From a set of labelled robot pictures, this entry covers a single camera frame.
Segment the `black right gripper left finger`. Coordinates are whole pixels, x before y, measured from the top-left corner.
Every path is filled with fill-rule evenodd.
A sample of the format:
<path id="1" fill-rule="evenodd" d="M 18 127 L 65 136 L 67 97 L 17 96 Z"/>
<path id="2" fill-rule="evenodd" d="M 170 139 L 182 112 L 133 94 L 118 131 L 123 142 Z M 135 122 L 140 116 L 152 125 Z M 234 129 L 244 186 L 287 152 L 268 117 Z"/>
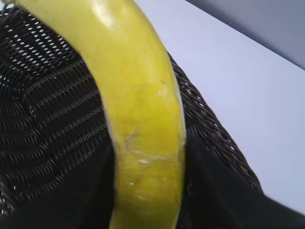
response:
<path id="1" fill-rule="evenodd" d="M 50 193 L 0 220 L 2 229 L 107 229 L 112 214 L 113 147 L 102 144 Z"/>

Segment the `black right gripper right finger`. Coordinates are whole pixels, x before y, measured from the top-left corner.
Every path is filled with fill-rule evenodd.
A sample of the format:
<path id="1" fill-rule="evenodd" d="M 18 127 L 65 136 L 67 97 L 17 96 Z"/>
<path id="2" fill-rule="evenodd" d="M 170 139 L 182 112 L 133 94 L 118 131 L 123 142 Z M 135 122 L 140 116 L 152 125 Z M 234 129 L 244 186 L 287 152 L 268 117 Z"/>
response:
<path id="1" fill-rule="evenodd" d="M 185 229 L 303 229 L 305 216 L 235 176 L 197 136 L 186 139 Z"/>

